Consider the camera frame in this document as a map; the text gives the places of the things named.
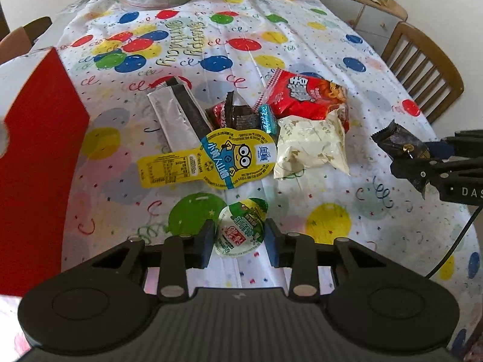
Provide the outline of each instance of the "balloon print tablecloth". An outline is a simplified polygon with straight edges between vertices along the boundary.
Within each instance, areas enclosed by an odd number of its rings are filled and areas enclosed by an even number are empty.
[[[136,11],[119,0],[92,0],[57,47],[91,124],[72,183],[63,268],[138,235],[147,244],[196,232],[227,204],[259,197],[284,232],[319,243],[350,237],[426,274],[469,218],[463,205],[423,200],[397,180],[370,135],[392,119],[422,140],[435,139],[417,105],[381,58],[318,0],[194,0],[162,11]],[[276,68],[324,77],[349,92],[351,176],[329,165],[293,178],[271,176],[232,191],[203,182],[143,189],[136,161],[168,152],[146,91],[179,76],[203,107],[237,90],[254,105]],[[480,249],[474,229],[435,275],[457,297],[461,347],[481,316]],[[333,289],[320,269],[322,291]],[[237,259],[212,256],[189,270],[192,291],[208,287],[287,287],[289,271],[270,267],[264,246]]]

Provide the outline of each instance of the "blue candy wrapper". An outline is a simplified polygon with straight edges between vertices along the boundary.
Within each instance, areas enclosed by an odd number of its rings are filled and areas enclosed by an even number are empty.
[[[269,135],[277,135],[277,121],[273,116],[272,110],[269,105],[262,105],[258,108],[258,114],[260,115],[260,121],[262,124],[262,131]]]

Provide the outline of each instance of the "red panel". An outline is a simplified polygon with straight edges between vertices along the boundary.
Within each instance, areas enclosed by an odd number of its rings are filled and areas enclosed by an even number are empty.
[[[5,117],[0,158],[0,294],[60,272],[67,201],[89,115],[52,49]]]

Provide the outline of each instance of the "yellow minion package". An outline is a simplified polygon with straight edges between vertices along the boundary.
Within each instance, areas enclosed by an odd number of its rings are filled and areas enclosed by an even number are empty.
[[[269,134],[257,129],[213,131],[193,150],[147,156],[138,160],[144,188],[202,179],[216,189],[233,189],[269,174],[277,147]]]

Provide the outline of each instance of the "cabinet door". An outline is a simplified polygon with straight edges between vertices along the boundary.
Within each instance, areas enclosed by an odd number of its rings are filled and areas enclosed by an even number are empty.
[[[320,0],[334,15],[353,27],[362,4],[353,0]]]
[[[371,47],[378,55],[382,54],[387,45],[387,42],[389,42],[389,38],[381,37],[380,35],[375,35],[372,33],[367,33],[365,31],[356,31],[367,43],[371,45]]]
[[[357,24],[356,31],[365,31],[366,33],[373,33],[381,37],[390,38],[396,24],[400,21],[401,19],[399,17],[366,6]]]

